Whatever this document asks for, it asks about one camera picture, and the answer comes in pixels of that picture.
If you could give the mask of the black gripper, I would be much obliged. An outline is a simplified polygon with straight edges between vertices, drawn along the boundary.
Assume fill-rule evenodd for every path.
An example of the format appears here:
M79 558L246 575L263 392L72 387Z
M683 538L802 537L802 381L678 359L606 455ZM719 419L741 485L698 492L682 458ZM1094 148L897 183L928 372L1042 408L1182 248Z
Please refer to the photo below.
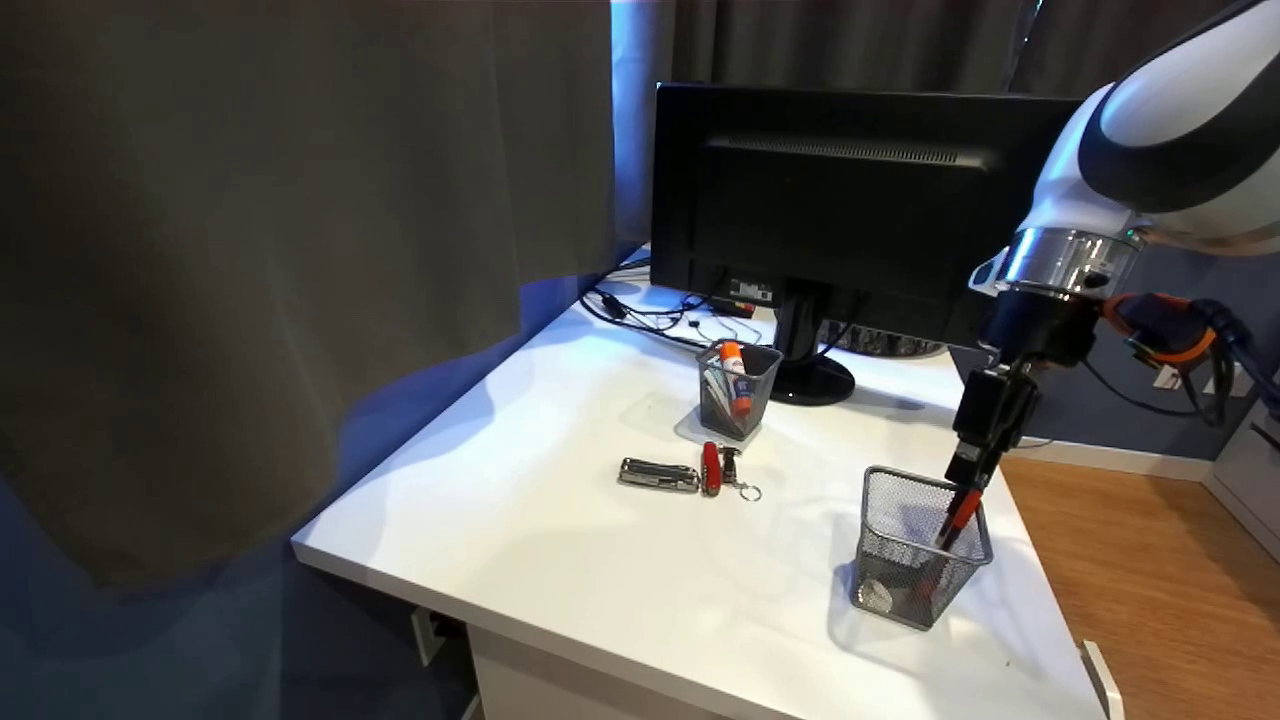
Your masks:
M945 468L955 487L971 487L978 494L987 492L999 455L1020 441L1038 405L1038 381L1038 359L987 359L964 377L964 394L951 416L955 451Z

